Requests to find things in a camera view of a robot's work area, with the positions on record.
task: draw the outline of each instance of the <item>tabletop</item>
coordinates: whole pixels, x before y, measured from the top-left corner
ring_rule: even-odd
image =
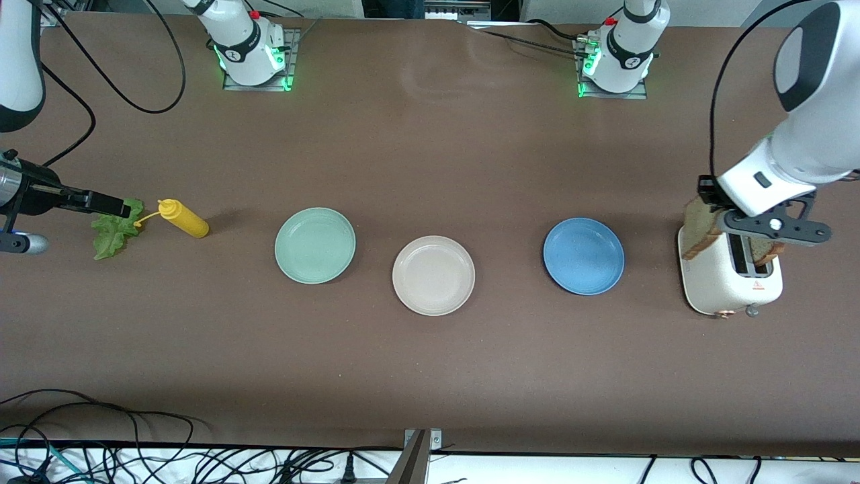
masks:
[[[155,16],[68,22],[133,100],[157,108],[175,95]],[[227,92],[200,22],[169,23],[188,87],[163,115],[129,108],[62,30],[45,32],[42,59],[98,117],[52,168],[149,209],[179,199],[212,233],[153,219],[95,261],[92,215],[21,217],[16,228],[52,247],[0,256],[4,396],[73,388],[192,414],[208,424],[199,442],[397,445],[404,428],[439,427],[456,450],[856,452],[848,183],[823,189],[814,211],[832,240],[786,250],[783,295],[757,319],[704,317],[681,290],[675,235],[707,169],[710,91],[738,29],[669,28],[648,100],[621,101],[577,97],[569,56],[447,21],[321,20],[301,41],[293,91]],[[569,47],[539,26],[504,32]],[[784,36],[759,30],[730,66],[719,171],[785,116],[771,81]],[[87,126],[50,80],[47,95],[30,127],[0,140],[35,163]],[[273,255],[280,226],[308,207],[340,211],[358,238],[347,271],[314,286]],[[572,295],[543,267],[546,234],[570,217],[604,222],[623,244],[625,272],[605,294]],[[412,313],[391,284],[397,253],[424,235],[455,239],[476,266],[472,296],[444,317]],[[70,412],[52,435],[130,438],[121,420]]]

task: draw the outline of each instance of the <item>green led light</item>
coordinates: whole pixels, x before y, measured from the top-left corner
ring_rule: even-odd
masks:
[[[224,59],[221,58],[221,53],[218,52],[218,49],[215,50],[215,55],[218,56],[218,65],[221,66],[222,71],[227,71],[227,68],[224,67]]]

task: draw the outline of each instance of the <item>green lettuce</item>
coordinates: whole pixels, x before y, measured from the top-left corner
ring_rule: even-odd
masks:
[[[95,236],[95,260],[111,258],[126,244],[129,237],[137,237],[140,232],[134,222],[144,212],[144,203],[134,198],[126,198],[123,202],[132,208],[127,219],[115,215],[99,215],[93,220],[92,227],[99,233]]]

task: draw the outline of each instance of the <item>mustard bottle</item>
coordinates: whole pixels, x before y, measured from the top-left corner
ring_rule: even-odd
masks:
[[[209,233],[209,224],[205,220],[201,219],[185,205],[182,205],[182,202],[172,198],[159,200],[158,212],[146,215],[144,218],[134,222],[134,226],[142,226],[140,222],[155,215],[161,215],[163,219],[178,226],[183,232],[196,239],[202,239]]]

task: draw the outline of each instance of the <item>white robotic arm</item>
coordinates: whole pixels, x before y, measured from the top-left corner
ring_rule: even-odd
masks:
[[[45,103],[40,17],[37,5],[28,0],[0,0],[0,133],[30,124]]]
[[[602,90],[623,93],[648,73],[657,40],[669,24],[666,0],[625,0],[615,24],[604,24],[589,36],[599,38],[599,57],[583,74]]]
[[[182,0],[196,14],[215,43],[221,66],[238,84],[266,83],[283,71],[284,29],[248,12],[241,0]]]
[[[860,2],[822,5],[786,37],[774,65],[789,113],[717,181],[746,215],[860,168]]]

